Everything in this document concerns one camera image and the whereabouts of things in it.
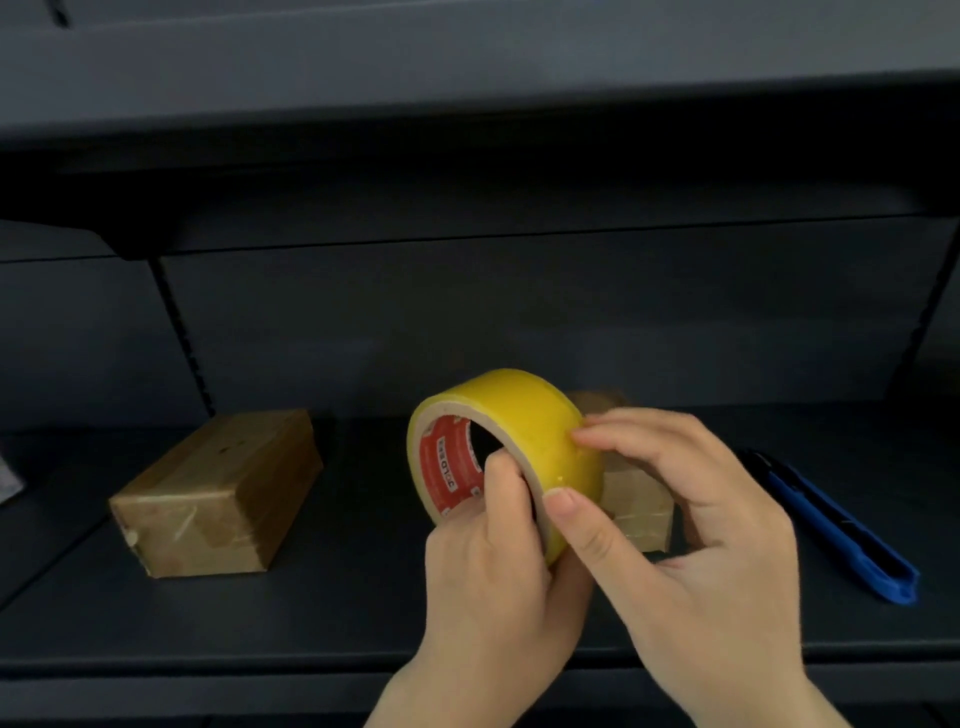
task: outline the cardboard box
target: cardboard box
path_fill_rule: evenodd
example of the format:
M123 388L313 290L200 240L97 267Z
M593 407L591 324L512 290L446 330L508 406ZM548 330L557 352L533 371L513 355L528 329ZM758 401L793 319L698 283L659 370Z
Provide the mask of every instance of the cardboard box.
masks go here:
M322 468L306 410L218 415L110 510L153 577L264 571Z
M570 392L585 415L599 415L627 404L620 392ZM617 452L604 454L600 506L640 551L668 551L675 502L669 489Z

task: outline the blue box cutter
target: blue box cutter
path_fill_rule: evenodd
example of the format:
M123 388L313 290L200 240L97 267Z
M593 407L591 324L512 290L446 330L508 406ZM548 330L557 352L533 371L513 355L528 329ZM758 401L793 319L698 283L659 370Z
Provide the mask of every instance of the blue box cutter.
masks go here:
M843 559L874 592L895 604L917 601L920 572L867 526L789 465L752 449L738 451L737 457L791 518L814 528L832 555Z

